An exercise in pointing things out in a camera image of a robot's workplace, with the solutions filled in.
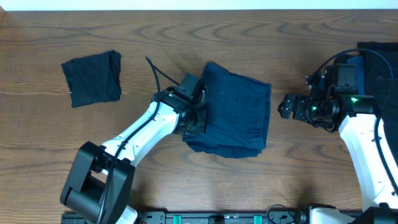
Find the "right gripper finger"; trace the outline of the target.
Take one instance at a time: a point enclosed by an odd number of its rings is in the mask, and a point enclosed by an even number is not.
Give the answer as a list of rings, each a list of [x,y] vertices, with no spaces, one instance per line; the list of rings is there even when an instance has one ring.
[[[278,112],[280,114],[280,117],[282,119],[289,119],[291,112],[292,112],[292,108],[290,106],[286,106],[286,105],[279,105],[278,107]]]
[[[279,106],[282,108],[291,108],[294,106],[295,100],[296,94],[286,94]]]

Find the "dark blue shorts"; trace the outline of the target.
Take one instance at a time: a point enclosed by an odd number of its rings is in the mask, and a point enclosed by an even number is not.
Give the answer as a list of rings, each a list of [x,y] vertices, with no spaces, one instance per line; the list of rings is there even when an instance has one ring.
[[[225,158],[258,156],[266,148],[271,119],[271,87],[208,62],[201,79],[208,87],[206,131],[186,134],[195,152]]]

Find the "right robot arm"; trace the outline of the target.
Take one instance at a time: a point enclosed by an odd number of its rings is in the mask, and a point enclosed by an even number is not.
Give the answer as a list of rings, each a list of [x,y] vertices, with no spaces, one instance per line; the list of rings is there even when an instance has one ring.
[[[382,128],[376,99],[360,95],[352,64],[322,65],[306,78],[310,94],[287,94],[278,107],[283,119],[339,133],[349,150],[361,189],[357,217],[331,205],[309,205],[296,223],[397,223],[397,164]]]

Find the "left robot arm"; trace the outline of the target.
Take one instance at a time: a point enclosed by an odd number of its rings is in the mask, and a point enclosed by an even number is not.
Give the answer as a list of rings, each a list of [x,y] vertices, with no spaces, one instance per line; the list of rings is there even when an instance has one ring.
[[[60,195],[64,206],[92,223],[134,223],[129,203],[135,169],[169,134],[206,129],[207,87],[192,74],[152,97],[147,111],[115,138],[79,148]]]

